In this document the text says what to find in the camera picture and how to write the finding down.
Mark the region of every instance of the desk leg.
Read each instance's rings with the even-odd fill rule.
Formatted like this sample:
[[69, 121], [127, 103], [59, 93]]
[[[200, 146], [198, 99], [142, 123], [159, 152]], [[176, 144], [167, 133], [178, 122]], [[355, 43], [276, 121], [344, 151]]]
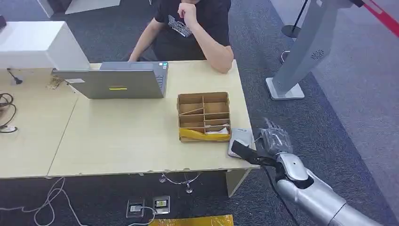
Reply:
[[230, 172], [226, 172], [227, 194], [229, 198], [233, 196], [250, 171], [251, 169], [233, 169]]

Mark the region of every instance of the white cable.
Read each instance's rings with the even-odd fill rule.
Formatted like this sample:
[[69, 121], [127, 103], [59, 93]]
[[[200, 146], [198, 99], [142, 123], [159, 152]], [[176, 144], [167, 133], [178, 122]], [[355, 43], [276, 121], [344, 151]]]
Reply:
[[142, 208], [142, 209], [149, 209], [149, 210], [152, 210], [152, 219], [150, 220], [150, 222], [148, 222], [148, 223], [132, 223], [132, 224], [130, 224], [130, 225], [128, 225], [128, 226], [133, 226], [133, 225], [149, 225], [149, 224], [151, 224], [151, 223], [154, 221], [155, 214], [157, 213], [157, 211], [154, 210], [154, 209], [151, 208], [151, 207], [148, 207], [148, 206], [142, 206], [141, 208]]
[[[75, 210], [73, 209], [73, 207], [72, 207], [72, 205], [71, 205], [71, 200], [69, 199], [69, 196], [68, 196], [68, 194], [66, 193], [66, 191], [63, 189], [63, 188], [64, 188], [64, 184], [65, 184], [65, 180], [66, 180], [65, 178], [59, 178], [59, 179], [51, 186], [49, 192], [47, 193], [47, 198], [46, 198], [46, 200], [44, 201], [44, 203], [42, 204], [42, 206], [40, 206], [40, 207], [38, 207], [38, 208], [36, 208], [36, 209], [33, 209], [33, 210], [25, 210], [25, 206], [20, 206], [20, 207], [14, 207], [14, 208], [0, 208], [0, 210], [4, 210], [4, 211], [21, 210], [23, 213], [35, 212], [35, 215], [33, 216], [33, 220], [34, 220], [35, 224], [36, 224], [37, 226], [49, 226], [49, 225], [51, 225], [51, 224], [54, 222], [54, 220], [55, 220], [55, 218], [56, 218], [56, 215], [55, 215], [55, 212], [54, 212], [54, 208], [53, 208], [53, 206], [51, 205], [51, 202], [62, 192], [62, 193], [65, 195], [65, 197], [66, 197], [66, 199], [67, 199], [67, 201], [68, 201], [69, 208], [71, 209], [71, 211], [72, 211], [72, 213], [73, 213], [73, 215], [74, 215], [76, 221], [78, 222], [79, 226], [88, 226], [88, 225], [83, 225], [83, 224], [81, 224], [81, 222], [80, 222], [78, 216], [76, 215]], [[60, 188], [54, 188], [54, 187], [56, 186], [56, 184], [58, 184], [58, 182], [60, 182], [60, 181], [62, 181], [61, 187], [60, 187]], [[58, 192], [54, 195], [54, 197], [50, 198], [51, 195], [52, 195], [52, 193], [55, 192], [55, 191], [58, 191]], [[53, 215], [53, 218], [51, 219], [50, 223], [48, 223], [48, 224], [46, 224], [46, 225], [41, 225], [41, 224], [39, 224], [39, 223], [37, 222], [36, 216], [37, 216], [38, 213], [39, 213], [44, 207], [46, 207], [47, 205], [48, 205], [48, 206], [50, 207], [50, 209], [51, 209], [51, 214]], [[157, 211], [154, 210], [153, 208], [147, 207], [147, 206], [142, 206], [141, 208], [142, 208], [142, 209], [150, 209], [150, 210], [152, 210], [152, 219], [150, 220], [150, 222], [148, 222], [148, 223], [133, 223], [133, 224], [130, 224], [130, 225], [128, 225], [128, 226], [133, 226], [133, 225], [149, 225], [149, 224], [151, 224], [151, 223], [154, 221], [154, 219], [155, 219], [155, 214], [157, 213]]]

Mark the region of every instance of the table top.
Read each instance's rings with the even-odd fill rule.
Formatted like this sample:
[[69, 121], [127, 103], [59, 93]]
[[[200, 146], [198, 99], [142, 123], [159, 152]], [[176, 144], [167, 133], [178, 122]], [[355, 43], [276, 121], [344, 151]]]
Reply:
[[63, 24], [64, 21], [7, 22], [0, 32], [0, 54], [47, 50]]
[[257, 168], [228, 156], [228, 143], [179, 141], [177, 95], [218, 91], [229, 93], [232, 127], [251, 128], [236, 61], [227, 75], [205, 61], [170, 62], [163, 99], [80, 95], [48, 176]]
[[[62, 84], [46, 88], [50, 69], [13, 70], [24, 81], [11, 85], [6, 70], [0, 70], [0, 93], [14, 96], [17, 112], [10, 126], [19, 130], [0, 134], [0, 178], [45, 177], [56, 154], [78, 95]], [[0, 118], [5, 123], [13, 112]]]

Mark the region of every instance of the man's arm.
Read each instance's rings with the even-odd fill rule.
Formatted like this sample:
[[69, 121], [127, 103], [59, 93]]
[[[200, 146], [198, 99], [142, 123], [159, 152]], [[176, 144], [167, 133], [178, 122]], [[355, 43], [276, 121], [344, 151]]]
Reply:
[[201, 27], [197, 21], [195, 5], [181, 3], [178, 13], [184, 18], [211, 66], [221, 73], [227, 73], [234, 59], [231, 47], [219, 44]]
[[148, 26], [145, 28], [144, 32], [141, 34], [135, 49], [130, 55], [129, 61], [137, 61], [140, 55], [151, 45], [155, 37], [158, 35], [162, 29], [164, 23], [160, 23], [155, 19], [152, 19]]

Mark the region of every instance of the black t-shirt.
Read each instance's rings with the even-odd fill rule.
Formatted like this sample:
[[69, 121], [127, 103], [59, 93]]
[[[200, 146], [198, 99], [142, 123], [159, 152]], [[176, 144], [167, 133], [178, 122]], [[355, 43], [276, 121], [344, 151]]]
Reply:
[[[177, 10], [181, 0], [161, 0], [155, 20], [166, 23], [152, 44], [160, 61], [204, 60], [205, 56]], [[196, 5], [197, 21], [218, 43], [229, 46], [228, 12], [231, 0], [201, 0]]]

